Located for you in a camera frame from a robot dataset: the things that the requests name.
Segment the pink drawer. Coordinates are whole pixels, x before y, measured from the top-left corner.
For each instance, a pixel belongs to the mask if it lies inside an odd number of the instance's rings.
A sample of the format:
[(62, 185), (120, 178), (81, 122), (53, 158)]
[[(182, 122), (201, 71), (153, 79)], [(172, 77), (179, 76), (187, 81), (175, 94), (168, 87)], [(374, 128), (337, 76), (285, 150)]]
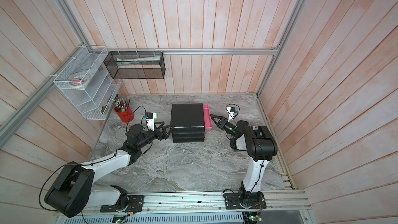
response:
[(209, 105), (204, 104), (203, 111), (204, 111), (205, 130), (212, 130), (212, 119), (210, 116)]

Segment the black drawer cabinet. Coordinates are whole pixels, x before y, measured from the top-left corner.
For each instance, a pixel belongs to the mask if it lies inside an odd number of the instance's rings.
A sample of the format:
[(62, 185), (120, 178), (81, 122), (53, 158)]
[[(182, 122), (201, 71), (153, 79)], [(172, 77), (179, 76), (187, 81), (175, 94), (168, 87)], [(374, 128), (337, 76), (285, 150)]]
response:
[(172, 139), (174, 143), (198, 143), (205, 139), (205, 121), (202, 103), (173, 104), (171, 110)]

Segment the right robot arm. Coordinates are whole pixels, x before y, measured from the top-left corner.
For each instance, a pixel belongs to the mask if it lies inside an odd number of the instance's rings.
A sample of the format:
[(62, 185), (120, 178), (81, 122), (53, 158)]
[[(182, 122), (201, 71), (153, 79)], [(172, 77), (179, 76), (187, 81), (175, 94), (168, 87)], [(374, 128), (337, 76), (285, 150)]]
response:
[(261, 192), (262, 178), (267, 165), (277, 155), (278, 147), (268, 127), (253, 127), (247, 121), (233, 124), (227, 118), (210, 115), (218, 128), (231, 136), (230, 146), (234, 151), (246, 151), (250, 157), (248, 170), (237, 192), (226, 189), (222, 195), (227, 209), (266, 207)]

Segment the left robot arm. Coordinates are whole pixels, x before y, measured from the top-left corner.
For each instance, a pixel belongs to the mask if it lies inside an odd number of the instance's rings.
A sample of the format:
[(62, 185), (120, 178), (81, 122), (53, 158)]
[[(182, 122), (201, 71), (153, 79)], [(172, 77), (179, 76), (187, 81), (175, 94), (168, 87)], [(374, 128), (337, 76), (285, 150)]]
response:
[(135, 124), (126, 132), (126, 141), (114, 153), (86, 163), (70, 162), (57, 169), (58, 177), (39, 204), (48, 204), (52, 211), (66, 217), (74, 217), (85, 208), (105, 207), (117, 212), (125, 212), (131, 201), (125, 189), (110, 185), (105, 189), (94, 190), (93, 184), (113, 171), (135, 163), (142, 149), (152, 145), (154, 140), (166, 140), (174, 129), (173, 125), (156, 122), (153, 130), (144, 130)]

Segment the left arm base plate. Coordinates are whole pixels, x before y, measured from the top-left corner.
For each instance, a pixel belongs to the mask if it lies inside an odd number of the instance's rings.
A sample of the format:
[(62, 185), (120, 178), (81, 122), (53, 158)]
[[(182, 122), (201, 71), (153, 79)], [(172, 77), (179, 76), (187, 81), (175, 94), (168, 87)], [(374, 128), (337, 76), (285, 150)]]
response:
[(143, 210), (144, 195), (127, 195), (118, 200), (115, 205), (103, 205), (100, 208), (101, 213), (138, 213)]

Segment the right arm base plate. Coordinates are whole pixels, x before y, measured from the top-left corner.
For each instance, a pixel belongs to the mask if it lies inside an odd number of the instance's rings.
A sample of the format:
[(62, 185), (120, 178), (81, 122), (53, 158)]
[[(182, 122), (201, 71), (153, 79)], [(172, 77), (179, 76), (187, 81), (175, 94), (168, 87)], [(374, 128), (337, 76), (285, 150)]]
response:
[(266, 209), (264, 194), (260, 191), (255, 193), (239, 194), (224, 192), (223, 194), (226, 209)]

